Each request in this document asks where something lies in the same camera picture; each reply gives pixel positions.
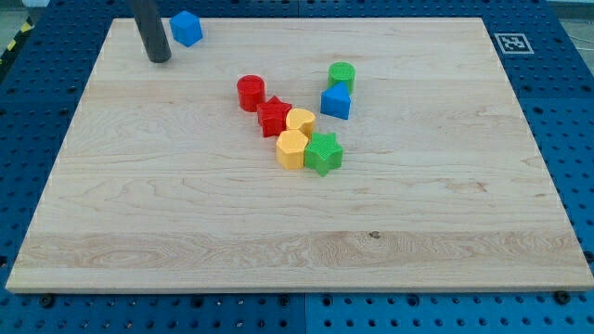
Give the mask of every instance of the toy block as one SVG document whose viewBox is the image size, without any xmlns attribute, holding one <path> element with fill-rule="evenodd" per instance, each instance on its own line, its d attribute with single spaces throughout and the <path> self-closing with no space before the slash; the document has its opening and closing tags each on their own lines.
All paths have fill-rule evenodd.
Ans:
<svg viewBox="0 0 594 334">
<path fill-rule="evenodd" d="M 277 161 L 288 170 L 303 168 L 303 153 L 308 142 L 299 130 L 283 131 L 277 140 Z"/>
<path fill-rule="evenodd" d="M 172 17 L 169 24 L 174 39 L 185 46 L 192 46 L 202 39 L 200 18 L 190 12 L 182 11 Z"/>
<path fill-rule="evenodd" d="M 353 93 L 355 87 L 355 68 L 353 65 L 341 61 L 330 65 L 328 70 L 328 88 L 337 83 L 345 83 L 349 94 Z"/>
<path fill-rule="evenodd" d="M 312 168 L 321 176 L 342 166 L 342 147 L 336 142 L 336 134 L 312 133 L 312 140 L 305 148 L 305 167 Z"/>
<path fill-rule="evenodd" d="M 265 101 L 264 80 L 257 75 L 246 75 L 238 80 L 239 106 L 249 112 L 256 112 L 258 104 Z"/>
<path fill-rule="evenodd" d="M 299 130 L 307 138 L 312 137 L 316 128 L 316 115 L 307 109 L 293 108 L 287 114 L 287 130 Z"/>
<path fill-rule="evenodd" d="M 259 103 L 258 123 L 262 126 L 262 135 L 266 138 L 272 135 L 280 135 L 287 128 L 286 119 L 292 105 L 285 103 L 272 96 L 267 102 Z"/>
<path fill-rule="evenodd" d="M 339 82 L 322 93 L 321 113 L 338 117 L 343 120 L 349 119 L 351 108 L 351 97 L 346 88 L 346 83 Z"/>
</svg>

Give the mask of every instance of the green cylinder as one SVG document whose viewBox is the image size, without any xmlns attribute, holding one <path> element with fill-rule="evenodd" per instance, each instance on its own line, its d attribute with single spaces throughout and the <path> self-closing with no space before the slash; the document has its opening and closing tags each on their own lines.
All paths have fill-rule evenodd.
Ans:
<svg viewBox="0 0 594 334">
<path fill-rule="evenodd" d="M 328 70 L 328 88 L 334 84 L 344 82 L 349 94 L 353 93 L 355 87 L 355 68 L 353 65 L 340 61 L 330 65 Z"/>
</svg>

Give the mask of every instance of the yellow and black tape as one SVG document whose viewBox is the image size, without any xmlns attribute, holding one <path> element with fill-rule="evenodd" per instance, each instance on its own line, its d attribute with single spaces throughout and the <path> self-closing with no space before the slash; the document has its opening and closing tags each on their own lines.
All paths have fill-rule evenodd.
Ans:
<svg viewBox="0 0 594 334">
<path fill-rule="evenodd" d="M 31 18 L 27 18 L 15 35 L 15 38 L 6 46 L 6 50 L 2 53 L 2 57 L 0 57 L 0 83 L 4 80 L 12 64 L 17 59 L 17 55 L 31 35 L 32 29 L 33 22 Z"/>
</svg>

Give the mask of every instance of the blue pegboard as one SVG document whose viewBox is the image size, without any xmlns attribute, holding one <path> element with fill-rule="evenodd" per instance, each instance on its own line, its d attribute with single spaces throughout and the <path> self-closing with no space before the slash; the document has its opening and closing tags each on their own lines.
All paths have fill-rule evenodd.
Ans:
<svg viewBox="0 0 594 334">
<path fill-rule="evenodd" d="M 161 14 L 201 17 L 481 17 L 524 33 L 535 53 L 496 47 L 585 251 L 594 251 L 594 79 L 540 0 L 163 0 Z M 55 0 L 0 85 L 0 284 L 124 0 Z M 594 331 L 594 292 L 560 294 L 292 294 L 14 296 L 0 289 L 11 332 Z"/>
</svg>

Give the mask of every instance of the wooden board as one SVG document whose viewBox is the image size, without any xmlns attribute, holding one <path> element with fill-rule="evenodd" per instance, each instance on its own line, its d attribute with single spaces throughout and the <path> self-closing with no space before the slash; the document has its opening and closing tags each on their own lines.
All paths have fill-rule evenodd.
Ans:
<svg viewBox="0 0 594 334">
<path fill-rule="evenodd" d="M 204 19 L 147 61 L 116 19 L 14 265 L 13 292 L 589 289 L 480 19 Z M 319 115 L 357 69 L 348 122 Z M 342 168 L 285 171 L 240 75 L 319 115 Z"/>
</svg>

